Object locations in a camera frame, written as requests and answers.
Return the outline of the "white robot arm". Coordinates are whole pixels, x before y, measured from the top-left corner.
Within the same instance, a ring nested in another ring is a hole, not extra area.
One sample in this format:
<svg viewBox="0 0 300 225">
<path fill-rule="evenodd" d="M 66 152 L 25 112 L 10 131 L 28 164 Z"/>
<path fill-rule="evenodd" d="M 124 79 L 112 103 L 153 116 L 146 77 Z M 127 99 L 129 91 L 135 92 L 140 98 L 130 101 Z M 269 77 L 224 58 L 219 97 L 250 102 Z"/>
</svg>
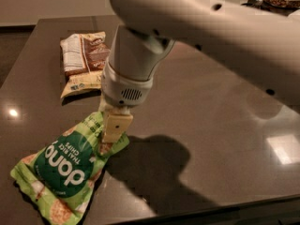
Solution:
<svg viewBox="0 0 300 225">
<path fill-rule="evenodd" d="M 300 107 L 300 19 L 222 0 L 110 0 L 122 23 L 101 78 L 102 140 L 117 142 L 145 101 L 158 63 L 181 41 Z"/>
</svg>

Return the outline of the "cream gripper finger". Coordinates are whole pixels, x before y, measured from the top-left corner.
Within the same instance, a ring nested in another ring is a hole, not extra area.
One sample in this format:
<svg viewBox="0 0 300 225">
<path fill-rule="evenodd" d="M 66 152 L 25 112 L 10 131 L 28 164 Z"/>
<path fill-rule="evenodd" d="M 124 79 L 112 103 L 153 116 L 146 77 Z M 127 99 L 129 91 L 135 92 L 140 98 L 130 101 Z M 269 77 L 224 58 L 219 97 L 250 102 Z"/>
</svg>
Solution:
<svg viewBox="0 0 300 225">
<path fill-rule="evenodd" d="M 133 115 L 128 108 L 109 109 L 103 113 L 103 133 L 104 143 L 116 143 L 128 130 L 133 121 Z"/>
<path fill-rule="evenodd" d="M 100 112 L 105 112 L 107 109 L 107 101 L 104 95 L 100 96 L 100 101 L 99 101 L 99 106 L 98 106 L 98 110 Z"/>
</svg>

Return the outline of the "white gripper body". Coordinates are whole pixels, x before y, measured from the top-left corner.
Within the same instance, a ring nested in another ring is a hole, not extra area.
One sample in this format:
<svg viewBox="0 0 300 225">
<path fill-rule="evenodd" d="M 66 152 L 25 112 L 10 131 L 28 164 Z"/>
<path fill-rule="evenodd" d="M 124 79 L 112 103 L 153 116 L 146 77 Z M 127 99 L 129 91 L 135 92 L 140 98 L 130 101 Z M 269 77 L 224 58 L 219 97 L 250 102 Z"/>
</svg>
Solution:
<svg viewBox="0 0 300 225">
<path fill-rule="evenodd" d="M 153 86 L 153 76 L 153 63 L 129 62 L 120 67 L 107 60 L 101 77 L 101 91 L 106 101 L 115 107 L 139 106 Z"/>
</svg>

